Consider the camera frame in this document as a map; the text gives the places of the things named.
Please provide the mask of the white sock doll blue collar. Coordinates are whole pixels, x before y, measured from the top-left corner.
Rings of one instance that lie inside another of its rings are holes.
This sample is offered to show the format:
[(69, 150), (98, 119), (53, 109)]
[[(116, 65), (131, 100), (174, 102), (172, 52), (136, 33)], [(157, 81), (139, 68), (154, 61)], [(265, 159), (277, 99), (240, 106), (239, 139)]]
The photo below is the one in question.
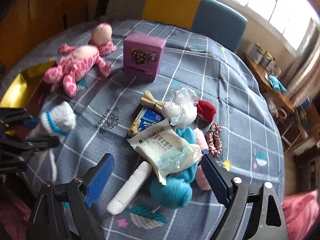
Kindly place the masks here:
[[(27, 139), (36, 137), (58, 137), (59, 142), (63, 142), (69, 132), (76, 127), (76, 114), (67, 101), (46, 110), (40, 114), (39, 121), (31, 130)], [(57, 166), (55, 162), (54, 149), (50, 148), (35, 153), (31, 161), (40, 164), (45, 157), (49, 157), (51, 166), (51, 181), (56, 182)]]

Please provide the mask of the white cloth tube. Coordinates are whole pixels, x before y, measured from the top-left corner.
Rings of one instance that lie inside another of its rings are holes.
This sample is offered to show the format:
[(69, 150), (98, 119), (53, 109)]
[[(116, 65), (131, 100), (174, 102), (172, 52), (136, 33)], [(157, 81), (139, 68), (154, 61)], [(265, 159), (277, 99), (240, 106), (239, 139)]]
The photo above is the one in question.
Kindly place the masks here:
[(108, 203), (107, 211), (112, 215), (118, 215), (123, 212), (147, 181), (151, 171), (152, 166), (146, 161), (142, 162)]

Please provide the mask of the blue plush toy pink wings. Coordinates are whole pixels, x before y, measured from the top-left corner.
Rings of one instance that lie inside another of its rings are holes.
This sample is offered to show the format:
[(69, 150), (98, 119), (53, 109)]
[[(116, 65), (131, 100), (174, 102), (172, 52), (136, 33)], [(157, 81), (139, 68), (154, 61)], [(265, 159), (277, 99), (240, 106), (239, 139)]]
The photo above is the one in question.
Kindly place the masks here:
[[(174, 131), (190, 144), (197, 144), (195, 133), (190, 127)], [(162, 185), (156, 175), (151, 177), (149, 192), (157, 206), (177, 209), (188, 205), (193, 194), (190, 184), (195, 179), (198, 162), (186, 170), (167, 175), (166, 185)]]

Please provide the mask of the white wet wipes pack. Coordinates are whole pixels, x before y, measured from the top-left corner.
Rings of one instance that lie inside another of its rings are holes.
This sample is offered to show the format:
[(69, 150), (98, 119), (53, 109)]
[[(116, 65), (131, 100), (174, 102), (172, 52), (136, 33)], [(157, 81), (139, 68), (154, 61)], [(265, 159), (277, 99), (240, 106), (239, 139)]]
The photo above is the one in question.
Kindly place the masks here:
[(202, 157), (199, 145), (190, 144), (180, 137), (168, 119), (152, 125), (127, 141), (152, 165), (162, 185), (167, 184), (167, 175), (188, 169)]

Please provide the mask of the red plush sock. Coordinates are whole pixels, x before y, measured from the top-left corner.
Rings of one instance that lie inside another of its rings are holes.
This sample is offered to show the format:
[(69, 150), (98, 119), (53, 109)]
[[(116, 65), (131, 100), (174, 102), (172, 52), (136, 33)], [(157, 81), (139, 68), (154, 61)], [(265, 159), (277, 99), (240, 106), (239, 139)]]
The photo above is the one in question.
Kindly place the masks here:
[(196, 108), (197, 114), (202, 120), (205, 120), (209, 124), (213, 122), (214, 115), (216, 114), (216, 108), (213, 104), (208, 101), (198, 100)]

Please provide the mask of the pink blanket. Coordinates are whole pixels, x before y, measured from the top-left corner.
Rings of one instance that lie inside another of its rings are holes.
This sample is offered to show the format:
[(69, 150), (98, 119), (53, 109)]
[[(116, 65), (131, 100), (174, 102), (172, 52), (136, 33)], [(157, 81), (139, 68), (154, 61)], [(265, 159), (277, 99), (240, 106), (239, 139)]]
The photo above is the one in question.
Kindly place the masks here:
[(289, 239), (304, 239), (319, 216), (318, 190), (285, 196), (282, 209)]

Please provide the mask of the gold and maroon storage box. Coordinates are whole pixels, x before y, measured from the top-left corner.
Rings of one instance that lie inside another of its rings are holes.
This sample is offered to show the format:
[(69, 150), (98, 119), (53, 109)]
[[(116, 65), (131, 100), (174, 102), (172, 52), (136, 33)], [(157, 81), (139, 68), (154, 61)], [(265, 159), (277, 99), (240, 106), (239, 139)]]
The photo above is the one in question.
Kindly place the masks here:
[(1, 113), (3, 114), (6, 108), (21, 108), (29, 113), (31, 119), (22, 121), (21, 126), (17, 128), (5, 125), (6, 131), (1, 128), (2, 138), (10, 135), (24, 138), (40, 123), (39, 113), (51, 88), (51, 85), (43, 81), (43, 76), (49, 68), (55, 66), (56, 61), (38, 64), (19, 72), (14, 78), (1, 99)]

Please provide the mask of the pink rolled towel black band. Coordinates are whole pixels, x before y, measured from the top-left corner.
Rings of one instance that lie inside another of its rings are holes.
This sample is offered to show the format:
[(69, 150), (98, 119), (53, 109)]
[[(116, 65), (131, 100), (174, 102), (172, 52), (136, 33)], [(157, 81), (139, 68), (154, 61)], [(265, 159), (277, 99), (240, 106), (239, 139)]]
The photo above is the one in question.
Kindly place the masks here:
[[(199, 129), (194, 129), (195, 137), (196, 137), (196, 143), (199, 145), (202, 154), (209, 153), (209, 147), (207, 144), (207, 141), (205, 139), (204, 133)], [(204, 175), (204, 172), (202, 170), (202, 166), (199, 163), (196, 170), (195, 180), (198, 185), (198, 187), (202, 191), (209, 191), (211, 190), (210, 184), (208, 183), (208, 180), (206, 176)]]

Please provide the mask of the pink giraffe-print plush doll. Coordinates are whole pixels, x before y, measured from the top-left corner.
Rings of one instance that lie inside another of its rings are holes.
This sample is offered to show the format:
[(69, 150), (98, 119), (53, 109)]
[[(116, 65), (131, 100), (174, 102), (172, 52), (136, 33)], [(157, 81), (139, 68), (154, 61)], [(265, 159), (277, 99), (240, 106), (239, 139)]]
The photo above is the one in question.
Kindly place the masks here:
[(63, 44), (57, 52), (63, 57), (56, 67), (49, 68), (43, 76), (45, 83), (54, 91), (60, 86), (69, 97), (77, 93), (77, 82), (81, 81), (94, 65), (97, 65), (103, 77), (111, 74), (112, 63), (104, 57), (116, 51), (112, 41), (112, 27), (101, 23), (92, 31), (87, 45), (73, 47)]

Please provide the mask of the blue tissue packet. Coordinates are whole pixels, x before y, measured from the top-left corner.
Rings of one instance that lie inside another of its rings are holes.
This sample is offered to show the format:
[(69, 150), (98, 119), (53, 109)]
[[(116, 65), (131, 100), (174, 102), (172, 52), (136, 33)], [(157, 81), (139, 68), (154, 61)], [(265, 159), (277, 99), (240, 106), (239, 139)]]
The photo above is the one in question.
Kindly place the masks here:
[(138, 133), (144, 131), (154, 124), (157, 124), (162, 120), (164, 120), (163, 115), (152, 109), (143, 107), (133, 121), (128, 134), (129, 136), (134, 137)]

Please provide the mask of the cream bow white plush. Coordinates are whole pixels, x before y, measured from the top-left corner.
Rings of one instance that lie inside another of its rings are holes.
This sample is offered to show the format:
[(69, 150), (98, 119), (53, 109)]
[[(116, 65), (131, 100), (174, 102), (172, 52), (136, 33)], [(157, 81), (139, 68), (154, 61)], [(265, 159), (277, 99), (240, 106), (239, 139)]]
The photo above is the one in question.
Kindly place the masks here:
[(149, 90), (145, 90), (140, 99), (142, 106), (160, 113), (176, 128), (186, 128), (195, 121), (197, 103), (196, 93), (185, 87), (176, 91), (175, 101), (157, 101)]

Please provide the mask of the small blue plush on shelf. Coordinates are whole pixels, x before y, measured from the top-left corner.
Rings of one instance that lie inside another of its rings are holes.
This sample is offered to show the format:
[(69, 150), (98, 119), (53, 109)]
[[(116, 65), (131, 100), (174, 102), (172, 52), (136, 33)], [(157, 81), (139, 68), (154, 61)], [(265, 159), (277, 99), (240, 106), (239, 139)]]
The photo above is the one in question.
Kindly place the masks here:
[(276, 93), (281, 93), (281, 94), (287, 95), (286, 88), (281, 84), (281, 82), (277, 79), (277, 77), (270, 75), (268, 77), (268, 81), (269, 81), (270, 86), (272, 87), (272, 89)]

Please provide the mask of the wooden wardrobe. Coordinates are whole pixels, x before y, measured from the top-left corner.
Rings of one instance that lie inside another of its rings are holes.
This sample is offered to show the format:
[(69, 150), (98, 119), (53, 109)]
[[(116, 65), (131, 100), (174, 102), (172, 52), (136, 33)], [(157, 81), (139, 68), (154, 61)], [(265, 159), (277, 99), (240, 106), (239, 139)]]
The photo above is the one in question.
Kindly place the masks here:
[(88, 0), (1, 0), (1, 74), (35, 46), (88, 20)]

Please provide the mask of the grey checked bed cover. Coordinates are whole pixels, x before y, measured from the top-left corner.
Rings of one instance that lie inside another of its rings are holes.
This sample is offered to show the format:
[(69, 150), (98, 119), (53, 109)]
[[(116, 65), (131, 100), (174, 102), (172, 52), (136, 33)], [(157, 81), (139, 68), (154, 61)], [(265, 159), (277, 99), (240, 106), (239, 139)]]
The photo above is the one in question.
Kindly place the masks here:
[[(57, 183), (67, 183), (97, 164), (105, 153), (115, 168), (99, 201), (91, 208), (106, 239), (209, 239), (225, 211), (214, 194), (192, 183), (193, 197), (181, 209), (156, 204), (143, 187), (127, 209), (114, 216), (107, 205), (142, 162), (128, 143), (128, 130), (139, 113), (140, 98), (149, 90), (160, 101), (175, 100), (186, 87), (216, 108), (214, 122), (222, 127), (219, 164), (229, 163), (232, 174), (246, 184), (270, 181), (284, 196), (284, 154), (276, 124), (258, 83), (233, 52), (212, 39), (171, 25), (143, 20), (113, 20), (117, 50), (108, 55), (112, 72), (108, 78), (93, 67), (86, 87), (73, 98), (62, 88), (45, 99), (44, 111), (68, 101), (76, 116), (76, 128), (55, 150)], [(166, 41), (155, 81), (123, 72), (123, 41), (144, 33)]]

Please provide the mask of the purple cardboard box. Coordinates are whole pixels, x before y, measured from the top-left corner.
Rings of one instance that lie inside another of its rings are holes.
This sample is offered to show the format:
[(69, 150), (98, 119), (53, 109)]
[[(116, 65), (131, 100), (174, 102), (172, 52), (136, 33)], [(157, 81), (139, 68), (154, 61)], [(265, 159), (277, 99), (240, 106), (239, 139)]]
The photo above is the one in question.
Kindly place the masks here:
[(142, 33), (129, 35), (123, 42), (123, 72), (155, 81), (166, 40)]

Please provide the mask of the metal tins on shelf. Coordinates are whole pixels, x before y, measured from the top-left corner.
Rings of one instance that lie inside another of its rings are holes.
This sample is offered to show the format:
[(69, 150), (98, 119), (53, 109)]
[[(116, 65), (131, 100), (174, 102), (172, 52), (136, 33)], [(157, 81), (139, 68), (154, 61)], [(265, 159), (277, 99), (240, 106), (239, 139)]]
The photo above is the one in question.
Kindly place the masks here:
[(265, 68), (269, 74), (275, 77), (278, 77), (281, 74), (281, 69), (276, 63), (276, 59), (259, 44), (255, 43), (248, 51), (247, 55), (254, 63)]

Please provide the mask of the grey yellow blue headboard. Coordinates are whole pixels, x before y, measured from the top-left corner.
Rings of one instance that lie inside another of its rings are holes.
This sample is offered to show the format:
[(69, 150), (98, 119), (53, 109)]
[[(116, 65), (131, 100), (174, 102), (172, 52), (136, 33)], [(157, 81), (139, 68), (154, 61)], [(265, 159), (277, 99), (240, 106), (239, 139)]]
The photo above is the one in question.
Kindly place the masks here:
[(217, 0), (108, 0), (109, 18), (141, 19), (188, 29), (236, 51), (247, 18)]

